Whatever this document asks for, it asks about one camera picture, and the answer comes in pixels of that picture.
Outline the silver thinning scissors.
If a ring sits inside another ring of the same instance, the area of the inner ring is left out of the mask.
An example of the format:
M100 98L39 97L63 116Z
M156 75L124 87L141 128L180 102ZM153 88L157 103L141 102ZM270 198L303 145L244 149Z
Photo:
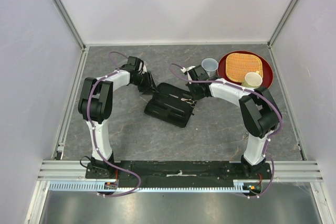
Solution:
M168 96L170 98L175 99L177 102L184 102L184 103L188 104L192 108L196 107L196 101L194 101L191 98L186 98L186 97L183 97L183 96L177 96L177 95L174 95L174 94L168 94Z

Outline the black zippered tool case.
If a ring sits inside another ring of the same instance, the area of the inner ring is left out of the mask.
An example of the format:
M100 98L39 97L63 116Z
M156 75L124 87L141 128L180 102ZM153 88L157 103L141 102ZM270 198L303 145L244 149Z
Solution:
M145 107L144 113L177 127L185 128L191 115L193 115L194 108L184 102L177 102L170 98L168 94L193 99L191 93L165 82L160 83L157 88L159 92L152 96Z

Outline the aluminium front frame rail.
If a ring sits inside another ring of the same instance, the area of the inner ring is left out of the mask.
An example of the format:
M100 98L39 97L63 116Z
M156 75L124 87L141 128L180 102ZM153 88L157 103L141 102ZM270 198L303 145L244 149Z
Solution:
M43 161L38 180L84 181L85 165L88 161ZM236 181L267 182L271 177L275 182L321 182L319 166L315 161L270 161L266 167L252 177L246 177L237 161L116 161L117 166L132 171L140 177L149 176L192 176L212 175L218 179L229 178Z

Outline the round red lacquer tray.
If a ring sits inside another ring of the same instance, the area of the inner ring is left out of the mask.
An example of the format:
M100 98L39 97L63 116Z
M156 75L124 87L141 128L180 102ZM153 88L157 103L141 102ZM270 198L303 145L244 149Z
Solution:
M217 73L235 84L242 84L249 72L259 74L263 80L262 86L269 88L274 79L270 64L261 56L248 51L233 51L221 58Z

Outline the pale blue footed mug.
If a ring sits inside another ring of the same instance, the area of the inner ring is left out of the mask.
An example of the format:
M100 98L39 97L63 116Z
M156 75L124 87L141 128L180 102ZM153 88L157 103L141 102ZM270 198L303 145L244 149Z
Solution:
M202 61L201 66L207 72L209 77L216 75L218 62L213 58L206 58Z

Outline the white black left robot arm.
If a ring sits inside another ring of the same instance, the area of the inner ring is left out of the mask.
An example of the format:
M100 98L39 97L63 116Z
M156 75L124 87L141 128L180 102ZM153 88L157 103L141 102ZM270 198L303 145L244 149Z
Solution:
M86 166L86 178L115 178L119 168L114 164L113 150L109 141L108 119L112 113L113 92L133 84L141 93L156 91L149 71L115 70L98 78L85 78L78 111L85 120L91 137L92 154Z

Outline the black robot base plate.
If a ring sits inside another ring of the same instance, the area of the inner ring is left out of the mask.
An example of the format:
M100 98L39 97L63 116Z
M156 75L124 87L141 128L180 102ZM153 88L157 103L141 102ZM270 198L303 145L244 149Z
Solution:
M255 168L229 161L121 161L115 165L124 170L88 163L85 178L116 179L120 189L129 189L139 180L128 170L140 176L141 189L229 189L234 180L259 182L272 176L270 164L264 161Z

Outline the woven bamboo basket tray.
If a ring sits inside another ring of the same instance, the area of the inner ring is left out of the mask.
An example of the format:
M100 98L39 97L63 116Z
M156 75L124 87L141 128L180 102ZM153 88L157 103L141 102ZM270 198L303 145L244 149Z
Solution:
M263 78L263 63L252 54L231 53L226 57L225 73L233 82L243 82L249 72L259 72Z

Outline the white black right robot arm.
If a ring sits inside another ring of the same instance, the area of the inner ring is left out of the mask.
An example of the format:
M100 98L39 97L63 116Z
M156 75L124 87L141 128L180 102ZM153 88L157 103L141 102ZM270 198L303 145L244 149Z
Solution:
M245 178L254 178L265 167L266 150L271 137L282 127L282 115L269 90L265 87L246 88L225 79L190 80L186 86L196 101L214 97L240 108L248 132L240 172Z

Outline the yellow-green ceramic mug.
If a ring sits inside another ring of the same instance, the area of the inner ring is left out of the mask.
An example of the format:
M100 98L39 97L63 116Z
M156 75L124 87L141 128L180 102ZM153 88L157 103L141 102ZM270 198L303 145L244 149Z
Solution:
M255 89L261 86L262 81L263 79L259 72L249 72L245 75L241 86Z

